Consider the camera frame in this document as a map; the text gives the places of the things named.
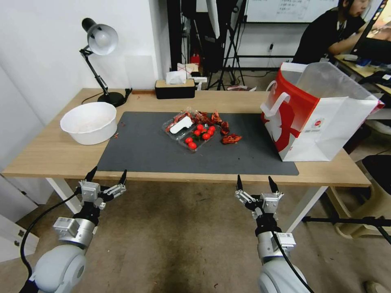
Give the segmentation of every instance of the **black desk mat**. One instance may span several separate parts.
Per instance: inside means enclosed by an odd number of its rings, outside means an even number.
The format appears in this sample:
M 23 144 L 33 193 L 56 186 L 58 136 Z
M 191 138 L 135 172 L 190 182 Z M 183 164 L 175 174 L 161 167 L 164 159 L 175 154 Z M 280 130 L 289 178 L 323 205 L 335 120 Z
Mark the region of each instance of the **black desk mat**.
M 298 175 L 293 162 L 282 162 L 259 114 L 225 114 L 237 144 L 223 145 L 220 133 L 195 153 L 171 139 L 162 124 L 176 113 L 124 112 L 118 138 L 111 138 L 99 171 Z

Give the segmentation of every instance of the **computer monitor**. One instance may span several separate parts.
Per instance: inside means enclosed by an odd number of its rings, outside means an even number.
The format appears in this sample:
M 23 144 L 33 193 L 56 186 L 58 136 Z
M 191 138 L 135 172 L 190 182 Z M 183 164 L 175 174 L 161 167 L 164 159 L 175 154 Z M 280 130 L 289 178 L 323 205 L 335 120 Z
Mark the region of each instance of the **computer monitor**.
M 362 33 L 352 54 L 391 63 L 391 0 L 383 0 Z

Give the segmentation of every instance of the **plastic bowl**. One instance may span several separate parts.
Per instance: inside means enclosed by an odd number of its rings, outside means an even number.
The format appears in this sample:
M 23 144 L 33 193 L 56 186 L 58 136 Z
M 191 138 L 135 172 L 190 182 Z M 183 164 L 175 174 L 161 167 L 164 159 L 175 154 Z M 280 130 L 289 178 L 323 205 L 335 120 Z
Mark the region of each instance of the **plastic bowl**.
M 80 144 L 98 144 L 117 131 L 117 110 L 105 102 L 88 103 L 66 113 L 60 127 Z

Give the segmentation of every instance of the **lamp arm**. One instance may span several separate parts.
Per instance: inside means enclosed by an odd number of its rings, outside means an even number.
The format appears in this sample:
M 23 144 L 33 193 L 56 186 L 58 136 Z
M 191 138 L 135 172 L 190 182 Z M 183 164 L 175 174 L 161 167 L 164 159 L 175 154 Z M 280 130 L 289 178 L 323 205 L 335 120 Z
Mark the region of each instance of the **lamp arm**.
M 97 74 L 97 72 L 95 71 L 95 69 L 92 67 L 91 63 L 90 63 L 90 60 L 88 60 L 88 56 L 90 56 L 91 54 L 93 54 L 92 51 L 90 50 L 87 50 L 88 46 L 84 47 L 83 49 L 81 49 L 79 52 L 81 53 L 81 55 L 83 56 L 84 60 L 87 62 L 88 64 L 88 67 L 91 69 L 92 73 L 94 74 L 95 76 L 95 79 L 97 80 L 98 84 L 100 85 L 100 87 L 102 88 L 103 90 L 103 93 L 105 96 L 108 96 L 109 93 L 108 93 L 108 86 L 107 84 L 105 83 L 105 81 L 103 80 L 103 78 L 101 78 L 100 75 Z

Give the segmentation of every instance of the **red and white paper bag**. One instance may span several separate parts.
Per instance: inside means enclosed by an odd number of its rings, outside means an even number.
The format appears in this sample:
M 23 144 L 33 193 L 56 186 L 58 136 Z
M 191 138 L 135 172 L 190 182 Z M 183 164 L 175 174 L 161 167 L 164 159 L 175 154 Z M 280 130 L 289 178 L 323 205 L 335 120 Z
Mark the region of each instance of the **red and white paper bag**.
M 283 63 L 269 88 L 262 120 L 283 161 L 331 161 L 382 106 L 327 62 Z

